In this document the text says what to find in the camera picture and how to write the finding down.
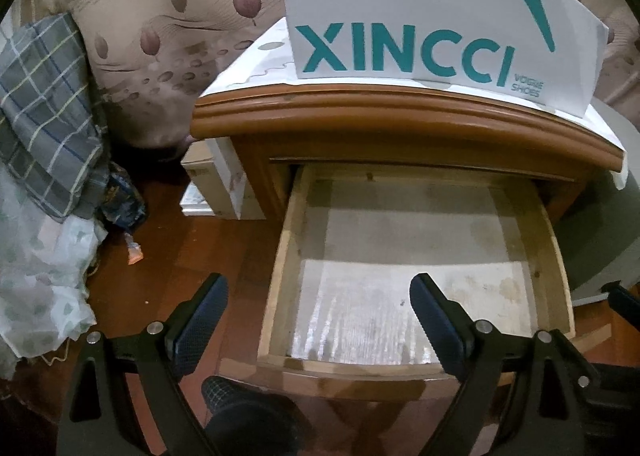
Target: gray plaid cloth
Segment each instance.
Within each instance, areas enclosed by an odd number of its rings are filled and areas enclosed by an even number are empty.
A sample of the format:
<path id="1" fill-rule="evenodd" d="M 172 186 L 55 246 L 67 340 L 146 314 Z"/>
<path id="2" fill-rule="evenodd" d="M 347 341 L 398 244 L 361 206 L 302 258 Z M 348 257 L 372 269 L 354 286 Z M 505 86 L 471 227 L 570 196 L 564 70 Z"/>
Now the gray plaid cloth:
<path id="1" fill-rule="evenodd" d="M 0 53 L 0 159 L 61 221 L 104 198 L 106 121 L 78 27 L 66 12 L 22 26 Z"/>

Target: wooden floor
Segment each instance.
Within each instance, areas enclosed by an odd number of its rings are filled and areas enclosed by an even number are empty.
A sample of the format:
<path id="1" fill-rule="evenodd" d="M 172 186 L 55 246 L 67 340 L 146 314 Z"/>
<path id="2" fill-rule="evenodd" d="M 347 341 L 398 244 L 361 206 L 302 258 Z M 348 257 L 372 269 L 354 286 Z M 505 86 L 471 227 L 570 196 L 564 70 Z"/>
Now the wooden floor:
<path id="1" fill-rule="evenodd" d="M 265 222 L 185 217 L 178 202 L 188 179 L 180 166 L 164 165 L 145 174 L 135 169 L 130 172 L 148 203 L 149 218 L 135 233 L 145 259 L 127 266 L 122 235 L 113 233 L 106 239 L 100 251 L 100 268 L 88 282 L 99 330 L 110 337 L 127 335 L 141 331 L 151 321 L 166 319 L 211 272 L 225 275 L 232 292 L 238 280 L 244 281 L 245 288 L 256 288 L 257 293 L 265 291 L 277 241 L 277 233 Z M 243 337 L 238 324 L 255 322 L 256 317 L 261 320 L 262 315 L 250 298 L 232 312 L 233 317 L 223 316 L 194 375 L 180 384 L 202 422 L 207 415 L 200 396 L 202 380 L 216 372 L 221 347 L 229 354 L 255 342 Z M 575 317 L 578 335 L 608 323 L 612 327 L 612 338 L 587 353 L 588 359 L 640 366 L 640 333 L 611 312 L 606 303 L 578 308 Z M 234 338 L 223 338 L 225 324 L 231 319 L 236 325 L 232 328 Z M 79 343 L 72 343 L 68 360 L 50 368 L 43 362 L 21 363 L 12 385 L 15 394 L 31 409 L 57 420 L 78 348 Z M 140 384 L 132 377 L 129 385 L 149 446 L 159 454 L 162 441 Z M 308 423 L 304 453 L 308 455 L 417 454 L 449 405 L 448 399 L 407 404 L 313 398 L 295 401 Z"/>

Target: wooden frame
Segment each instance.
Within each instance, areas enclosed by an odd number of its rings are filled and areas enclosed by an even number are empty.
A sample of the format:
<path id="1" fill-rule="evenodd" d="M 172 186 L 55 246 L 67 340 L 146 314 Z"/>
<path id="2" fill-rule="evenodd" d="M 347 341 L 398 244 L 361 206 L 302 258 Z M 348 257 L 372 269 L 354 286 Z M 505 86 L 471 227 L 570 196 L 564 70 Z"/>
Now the wooden frame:
<path id="1" fill-rule="evenodd" d="M 376 379 L 382 382 L 398 380 L 429 380 L 430 386 L 450 378 L 439 364 L 361 365 L 319 360 L 303 360 L 285 356 L 292 334 L 292 317 L 301 264 L 302 235 L 305 226 L 307 197 L 316 179 L 362 179 L 367 176 L 391 177 L 400 182 L 423 180 L 437 184 L 500 187 L 516 212 L 522 243 L 532 274 L 533 298 L 538 311 L 538 326 L 559 328 L 568 338 L 575 335 L 568 284 L 550 222 L 535 189 L 526 179 L 514 179 L 493 173 L 477 173 L 452 169 L 428 169 L 385 166 L 305 166 L 300 169 L 289 200 L 286 219 L 271 279 L 271 288 L 258 345 L 258 365 L 265 368 L 315 375 L 324 378 L 348 379 L 354 382 Z"/>
<path id="2" fill-rule="evenodd" d="M 273 163 L 452 166 L 552 180 L 552 221 L 623 152 L 554 115 L 434 89 L 350 84 L 250 87 L 196 102 L 191 134 L 230 136 L 260 206 L 278 225 L 289 186 Z"/>

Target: drawer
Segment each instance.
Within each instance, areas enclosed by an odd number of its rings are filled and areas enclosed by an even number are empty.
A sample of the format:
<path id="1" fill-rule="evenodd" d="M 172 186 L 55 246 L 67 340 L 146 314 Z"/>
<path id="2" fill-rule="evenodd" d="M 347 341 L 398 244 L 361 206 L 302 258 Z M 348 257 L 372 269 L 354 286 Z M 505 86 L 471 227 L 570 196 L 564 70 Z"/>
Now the drawer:
<path id="1" fill-rule="evenodd" d="M 289 200 L 258 363 L 362 381 L 452 378 L 411 308 L 421 272 L 503 333 L 575 334 L 558 245 L 530 180 L 307 165 Z"/>

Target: metal screw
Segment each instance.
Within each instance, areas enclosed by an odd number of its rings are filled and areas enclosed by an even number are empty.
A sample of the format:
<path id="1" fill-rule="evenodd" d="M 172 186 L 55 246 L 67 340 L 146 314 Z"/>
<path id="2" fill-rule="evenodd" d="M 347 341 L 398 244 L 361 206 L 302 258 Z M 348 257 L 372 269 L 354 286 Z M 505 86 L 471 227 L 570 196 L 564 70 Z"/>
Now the metal screw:
<path id="1" fill-rule="evenodd" d="M 551 334 L 548 331 L 540 331 L 540 333 L 538 333 L 538 338 L 545 344 L 551 342 Z"/>
<path id="2" fill-rule="evenodd" d="M 146 327 L 146 332 L 149 333 L 149 335 L 157 335 L 163 329 L 164 325 L 160 321 L 153 321 Z"/>
<path id="3" fill-rule="evenodd" d="M 476 322 L 476 330 L 480 331 L 481 333 L 491 333 L 494 330 L 494 326 L 491 324 L 491 322 L 480 319 Z"/>
<path id="4" fill-rule="evenodd" d="M 92 331 L 91 333 L 89 333 L 86 336 L 86 341 L 89 344 L 95 344 L 97 343 L 97 341 L 99 341 L 102 338 L 102 335 L 100 334 L 100 331 Z"/>

